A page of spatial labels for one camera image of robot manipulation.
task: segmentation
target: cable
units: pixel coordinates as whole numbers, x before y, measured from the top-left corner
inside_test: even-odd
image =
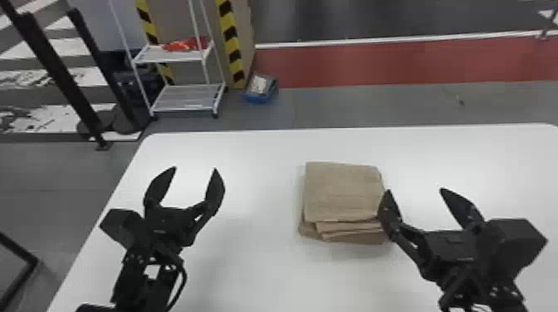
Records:
[[[184,289],[184,286],[186,285],[186,280],[188,279],[188,274],[186,274],[186,270],[184,269],[184,267],[177,266],[177,268],[179,269],[179,273],[182,276],[182,281],[180,282],[180,287],[176,291],[176,294],[174,294],[173,299],[170,301],[169,305],[167,305],[167,309],[165,310],[165,312],[169,312],[174,307],[176,301],[178,301],[180,294],[182,293],[182,290]]]

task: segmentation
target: gray floor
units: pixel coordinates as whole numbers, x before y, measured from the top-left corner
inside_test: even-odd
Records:
[[[269,105],[245,104],[239,92],[231,91],[223,100],[220,119],[164,115],[145,135],[423,124],[558,124],[557,98],[558,82],[290,89],[280,90]],[[116,143],[103,153],[87,143],[0,144],[0,229],[42,260],[10,311],[47,308],[138,146]],[[9,270],[0,273],[0,280],[9,274]]]

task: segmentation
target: white table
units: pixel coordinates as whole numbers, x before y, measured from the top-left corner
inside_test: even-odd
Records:
[[[438,310],[441,292],[397,246],[297,235],[304,164],[316,160],[378,166],[405,221],[424,229],[458,228],[440,187],[474,201],[486,218],[528,218],[550,242],[517,283],[530,311],[558,307],[558,130],[546,124],[156,134],[99,221],[111,208],[142,212],[151,179],[174,165],[164,204],[194,204],[216,167],[223,206],[182,253],[189,280],[173,311]],[[95,227],[49,311],[108,305],[124,253]]]

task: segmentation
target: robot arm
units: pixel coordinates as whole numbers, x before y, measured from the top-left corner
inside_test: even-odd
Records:
[[[378,210],[388,238],[411,258],[425,280],[442,290],[440,310],[472,311],[485,305],[494,312],[526,312],[514,280],[535,260],[546,239],[526,219],[485,222],[466,198],[447,189],[440,193],[462,230],[426,232],[404,223],[391,191],[384,194]]]

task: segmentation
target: floor marking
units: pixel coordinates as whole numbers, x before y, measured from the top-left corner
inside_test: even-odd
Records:
[[[115,103],[92,104],[93,110],[112,110]],[[63,134],[75,133],[80,118],[71,105],[43,105],[27,110],[27,117],[17,118],[5,133]]]
[[[35,13],[35,12],[38,12],[38,11],[42,10],[45,7],[50,6],[51,4],[53,4],[55,2],[58,2],[58,0],[35,0],[33,2],[26,3],[26,4],[18,7],[16,9],[16,11],[20,14],[24,13],[24,12]],[[11,25],[12,25],[12,22],[10,21],[9,18],[7,18],[7,16],[5,14],[0,16],[0,31],[10,27]]]
[[[47,26],[45,29],[48,31],[57,31],[61,29],[73,29],[74,24],[71,22],[70,18],[63,17],[56,22],[53,22],[51,25]]]
[[[63,38],[63,39],[50,39],[52,47],[58,56],[87,56],[90,55],[86,44],[81,38]],[[0,59],[3,60],[16,60],[16,59],[26,59],[35,58],[35,54],[29,47],[29,45],[21,41],[15,46],[11,47],[0,55]]]
[[[94,111],[112,110],[115,106],[115,103],[91,105]],[[75,134],[76,125],[80,122],[71,105],[43,105],[34,110],[0,106],[0,117],[8,120],[7,129],[0,134]],[[107,141],[136,141],[140,136],[140,131],[133,134],[103,133]]]
[[[74,67],[70,74],[78,86],[108,85],[98,67]],[[56,85],[46,70],[0,71],[0,90],[39,88]]]
[[[446,40],[474,40],[474,39],[493,39],[509,37],[537,37],[541,31],[521,31],[521,32],[474,32],[454,35],[432,35],[432,36],[407,36],[407,37],[382,37],[364,39],[343,39],[343,40],[319,40],[305,42],[277,42],[277,43],[258,43],[256,49],[282,49],[292,47],[309,46],[352,46],[370,43],[398,43],[398,42],[421,42],[421,41],[446,41]],[[558,30],[548,31],[548,36],[558,35]]]

